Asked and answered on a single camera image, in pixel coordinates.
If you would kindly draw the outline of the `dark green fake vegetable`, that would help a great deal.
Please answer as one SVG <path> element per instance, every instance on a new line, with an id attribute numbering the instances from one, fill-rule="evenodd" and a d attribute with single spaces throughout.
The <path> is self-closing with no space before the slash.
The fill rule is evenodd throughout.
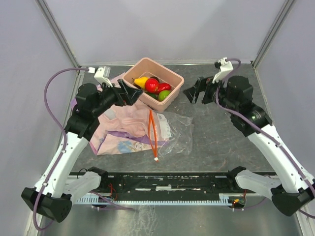
<path id="1" fill-rule="evenodd" d="M 148 96 L 150 96 L 150 97 L 152 97 L 153 99 L 155 99 L 155 100 L 158 100 L 158 97 L 157 97 L 157 95 L 156 94 L 153 94 L 153 93 L 146 93 Z"/>

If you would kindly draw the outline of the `red fake tomato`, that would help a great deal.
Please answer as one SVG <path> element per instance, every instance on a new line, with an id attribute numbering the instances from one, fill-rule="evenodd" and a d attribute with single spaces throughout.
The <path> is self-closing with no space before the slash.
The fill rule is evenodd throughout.
<path id="1" fill-rule="evenodd" d="M 158 86 L 159 82 L 154 78 L 149 78 L 144 85 L 145 90 L 150 93 L 155 93 L 156 90 L 158 89 Z"/>

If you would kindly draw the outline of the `red fake pepper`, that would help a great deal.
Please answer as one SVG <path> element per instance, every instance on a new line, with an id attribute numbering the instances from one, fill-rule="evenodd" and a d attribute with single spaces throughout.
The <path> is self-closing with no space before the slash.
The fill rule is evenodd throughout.
<path id="1" fill-rule="evenodd" d="M 172 87 L 168 83 L 159 83 L 158 88 L 156 90 L 156 94 L 160 94 L 162 91 L 168 90 L 171 91 Z"/>

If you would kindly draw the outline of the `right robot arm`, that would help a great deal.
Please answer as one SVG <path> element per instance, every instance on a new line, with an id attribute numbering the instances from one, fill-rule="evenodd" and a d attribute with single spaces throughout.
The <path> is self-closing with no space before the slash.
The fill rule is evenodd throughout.
<path id="1" fill-rule="evenodd" d="M 295 212 L 315 198 L 315 178 L 303 168 L 283 143 L 275 125 L 264 111 L 252 101 L 253 87 L 248 78 L 231 77 L 227 85 L 216 83 L 213 77 L 200 77 L 193 87 L 183 91 L 190 103 L 196 103 L 204 92 L 202 104 L 216 103 L 230 113 L 230 119 L 264 155 L 277 175 L 277 180 L 255 174 L 245 167 L 228 172 L 226 188 L 255 192 L 270 199 L 284 215 Z"/>

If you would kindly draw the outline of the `green fake apple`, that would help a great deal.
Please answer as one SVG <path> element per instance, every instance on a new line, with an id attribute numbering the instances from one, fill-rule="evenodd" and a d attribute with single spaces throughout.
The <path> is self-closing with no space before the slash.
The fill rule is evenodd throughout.
<path id="1" fill-rule="evenodd" d="M 159 102 L 164 101 L 169 95 L 170 95 L 171 91 L 169 90 L 163 90 L 159 93 L 158 95 L 158 100 Z"/>

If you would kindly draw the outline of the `yellow fake pear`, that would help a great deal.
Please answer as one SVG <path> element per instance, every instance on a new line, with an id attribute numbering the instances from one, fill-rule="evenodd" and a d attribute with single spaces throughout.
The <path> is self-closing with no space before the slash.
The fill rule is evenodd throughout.
<path id="1" fill-rule="evenodd" d="M 145 83 L 149 78 L 146 76 L 134 79 L 134 85 L 140 87 L 141 89 L 145 89 Z"/>

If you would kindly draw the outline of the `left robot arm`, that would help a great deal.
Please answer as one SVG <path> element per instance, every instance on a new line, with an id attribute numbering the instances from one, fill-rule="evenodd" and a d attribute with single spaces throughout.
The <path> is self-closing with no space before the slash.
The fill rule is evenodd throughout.
<path id="1" fill-rule="evenodd" d="M 128 86 L 122 79 L 118 86 L 83 84 L 76 94 L 76 105 L 63 128 L 60 147 L 44 175 L 33 188 L 26 187 L 21 197 L 33 211 L 55 222 L 62 222 L 72 205 L 92 190 L 105 191 L 109 180 L 106 171 L 90 168 L 82 177 L 67 185 L 66 180 L 82 150 L 87 146 L 99 127 L 99 116 L 115 106 L 131 106 L 143 91 Z"/>

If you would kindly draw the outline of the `dark purple fake eggplant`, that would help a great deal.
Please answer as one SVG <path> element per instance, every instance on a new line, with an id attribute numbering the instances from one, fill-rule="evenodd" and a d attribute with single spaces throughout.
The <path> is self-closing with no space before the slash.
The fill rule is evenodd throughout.
<path id="1" fill-rule="evenodd" d="M 160 80 L 158 77 L 152 76 L 152 77 L 150 77 L 150 79 L 155 79 L 156 81 L 158 81 L 158 83 L 160 83 Z"/>

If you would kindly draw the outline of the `clear zip top bag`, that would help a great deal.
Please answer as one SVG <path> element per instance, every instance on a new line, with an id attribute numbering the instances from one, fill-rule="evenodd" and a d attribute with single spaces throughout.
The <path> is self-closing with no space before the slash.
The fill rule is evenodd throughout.
<path id="1" fill-rule="evenodd" d="M 155 162 L 192 151 L 192 118 L 171 112 L 149 111 L 147 136 Z"/>

